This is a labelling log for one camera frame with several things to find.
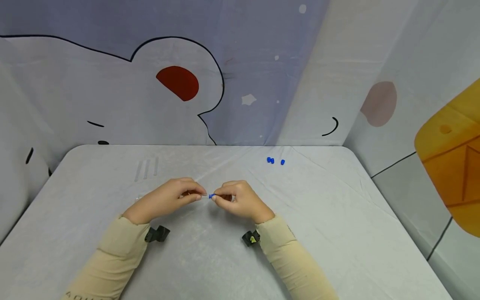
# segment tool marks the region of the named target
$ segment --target black clip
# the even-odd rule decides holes
[[[247,231],[247,233],[245,233],[241,239],[245,245],[247,245],[247,247],[250,247],[253,244],[260,242],[260,234],[256,230],[254,232]]]
[[[170,233],[170,230],[166,229],[163,226],[158,226],[156,230],[150,227],[147,235],[145,236],[145,241],[147,243],[153,242],[155,240],[159,242],[163,242],[165,241],[169,233]]]

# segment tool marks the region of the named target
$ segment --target table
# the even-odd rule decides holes
[[[247,180],[342,300],[451,299],[350,150],[153,145],[82,145],[65,156],[0,247],[0,299],[59,299],[116,215],[187,176],[208,193]],[[148,246],[122,299],[288,299],[260,247],[241,241],[251,222],[205,197],[158,225],[171,233]]]

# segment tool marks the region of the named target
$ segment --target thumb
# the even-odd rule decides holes
[[[185,206],[185,205],[190,204],[192,202],[198,201],[201,198],[202,198],[202,196],[199,195],[199,194],[190,194],[190,195],[183,196],[179,199],[180,206]]]
[[[212,197],[212,200],[215,202],[215,204],[216,204],[218,207],[220,207],[220,208],[228,211],[228,212],[231,213],[231,214],[235,214],[236,206],[235,206],[234,203],[232,203],[232,202],[230,202],[230,201],[228,201],[228,200],[225,200],[225,199],[223,199],[222,197],[220,197],[220,196],[218,196],[218,195],[213,196],[213,197]]]

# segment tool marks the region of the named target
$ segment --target arm sleeve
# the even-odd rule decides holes
[[[115,219],[61,299],[117,300],[142,260],[149,228],[123,217]]]
[[[316,261],[280,216],[257,225],[260,247],[293,300],[338,300]]]

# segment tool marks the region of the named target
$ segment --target orange shape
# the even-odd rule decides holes
[[[466,232],[480,237],[480,80],[420,128],[415,149],[440,198]]]
[[[192,100],[198,93],[198,80],[189,70],[171,66],[161,69],[156,78],[182,101]]]
[[[463,201],[480,201],[480,152],[471,147],[467,147],[465,160]]]

